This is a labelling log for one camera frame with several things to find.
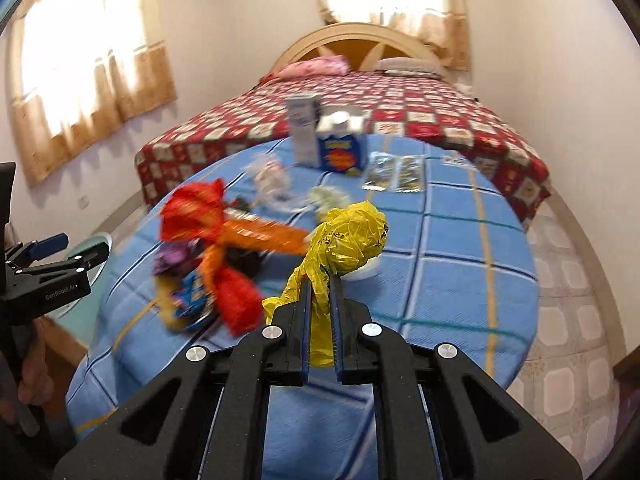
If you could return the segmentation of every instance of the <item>yellow plastic bag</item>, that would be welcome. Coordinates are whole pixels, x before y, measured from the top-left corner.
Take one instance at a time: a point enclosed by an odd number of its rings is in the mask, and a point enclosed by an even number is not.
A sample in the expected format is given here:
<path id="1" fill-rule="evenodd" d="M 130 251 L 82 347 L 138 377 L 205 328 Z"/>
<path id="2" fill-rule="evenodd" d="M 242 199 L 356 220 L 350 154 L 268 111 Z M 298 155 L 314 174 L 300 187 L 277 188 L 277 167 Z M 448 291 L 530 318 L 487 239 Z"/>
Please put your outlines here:
<path id="1" fill-rule="evenodd" d="M 329 274 L 342 276 L 378 256 L 385 247 L 387 232 L 385 215 L 370 202 L 351 204 L 347 209 L 331 209 L 327 221 L 318 226 L 305 259 L 289 277 L 282 296 L 262 302 L 267 323 L 271 323 L 275 309 L 297 301 L 302 278 L 309 278 L 314 291 L 310 348 L 313 366 L 325 367 L 334 363 Z"/>

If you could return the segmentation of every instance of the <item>white pillow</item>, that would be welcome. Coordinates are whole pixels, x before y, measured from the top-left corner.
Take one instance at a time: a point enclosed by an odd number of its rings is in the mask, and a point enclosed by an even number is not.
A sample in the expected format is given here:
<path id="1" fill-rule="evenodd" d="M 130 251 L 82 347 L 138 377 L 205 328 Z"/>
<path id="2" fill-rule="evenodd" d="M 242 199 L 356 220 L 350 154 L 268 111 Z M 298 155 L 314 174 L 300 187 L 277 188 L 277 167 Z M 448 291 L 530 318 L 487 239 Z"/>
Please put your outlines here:
<path id="1" fill-rule="evenodd" d="M 408 70 L 410 72 L 435 72 L 447 77 L 447 70 L 441 65 L 438 57 L 433 54 L 427 59 L 414 57 L 388 57 L 376 63 L 374 70 Z"/>

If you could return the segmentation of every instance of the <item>bed headboard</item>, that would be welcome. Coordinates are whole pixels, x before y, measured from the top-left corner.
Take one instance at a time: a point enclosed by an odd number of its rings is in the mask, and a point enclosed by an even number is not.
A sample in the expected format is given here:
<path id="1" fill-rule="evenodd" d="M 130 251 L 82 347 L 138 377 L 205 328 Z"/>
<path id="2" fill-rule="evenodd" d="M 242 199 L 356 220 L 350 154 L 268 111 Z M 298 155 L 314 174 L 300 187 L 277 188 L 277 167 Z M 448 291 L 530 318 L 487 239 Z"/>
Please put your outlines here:
<path id="1" fill-rule="evenodd" d="M 271 73 L 289 63 L 319 56 L 343 54 L 352 70 L 370 72 L 380 59 L 414 57 L 431 59 L 433 51 L 410 36 L 369 23 L 335 23 L 308 34 L 290 46 L 276 61 Z"/>

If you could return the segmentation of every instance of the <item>blue plaid tablecloth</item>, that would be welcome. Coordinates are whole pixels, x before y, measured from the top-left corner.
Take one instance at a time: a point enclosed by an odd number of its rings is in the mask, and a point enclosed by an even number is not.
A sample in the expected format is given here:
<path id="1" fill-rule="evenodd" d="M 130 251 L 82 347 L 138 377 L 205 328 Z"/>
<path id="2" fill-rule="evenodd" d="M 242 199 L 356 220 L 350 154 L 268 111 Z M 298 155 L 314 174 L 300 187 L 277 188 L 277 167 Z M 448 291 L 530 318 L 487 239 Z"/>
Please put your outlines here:
<path id="1" fill-rule="evenodd" d="M 290 168 L 293 191 L 317 184 L 340 187 L 353 202 L 371 200 L 389 232 L 380 273 L 345 282 L 347 298 L 367 305 L 373 319 L 407 341 L 432 348 L 452 342 L 503 387 L 516 376 L 538 320 L 538 282 L 527 238 L 507 202 L 456 152 L 418 140 L 372 136 L 372 151 L 425 156 L 426 192 L 367 192 L 357 178 Z M 201 171 L 188 182 L 223 178 L 226 196 L 250 201 L 255 187 L 243 168 L 258 153 L 293 165 L 289 139 L 255 146 Z M 142 221 L 117 258 L 102 298 L 94 341 L 66 396 L 80 437 L 160 372 L 186 347 L 210 350 L 238 339 L 219 322 L 197 335 L 171 333 L 154 306 L 151 267 L 159 247 L 159 211 Z M 314 215 L 258 215 L 311 230 Z M 279 296 L 301 257 L 270 254 L 256 280 L 264 297 Z M 312 368 L 303 388 L 272 388 L 263 478 L 377 478 L 370 386 L 342 386 L 332 368 Z"/>

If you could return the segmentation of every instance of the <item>bedspread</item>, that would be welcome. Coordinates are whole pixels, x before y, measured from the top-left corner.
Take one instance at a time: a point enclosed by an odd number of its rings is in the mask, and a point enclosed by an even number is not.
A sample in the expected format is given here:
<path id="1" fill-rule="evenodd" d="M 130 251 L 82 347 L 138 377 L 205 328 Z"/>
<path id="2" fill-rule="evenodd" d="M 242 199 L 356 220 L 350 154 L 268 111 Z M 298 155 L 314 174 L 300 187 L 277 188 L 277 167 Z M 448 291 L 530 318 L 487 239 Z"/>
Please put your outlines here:
<path id="1" fill-rule="evenodd" d="M 136 154 L 145 201 L 221 158 L 289 135 L 285 97 L 320 93 L 331 105 L 367 111 L 369 132 L 413 137 L 458 150 L 507 199 L 528 227 L 550 195 L 549 172 L 535 150 L 491 110 L 447 83 L 376 72 L 272 80 L 176 126 Z"/>

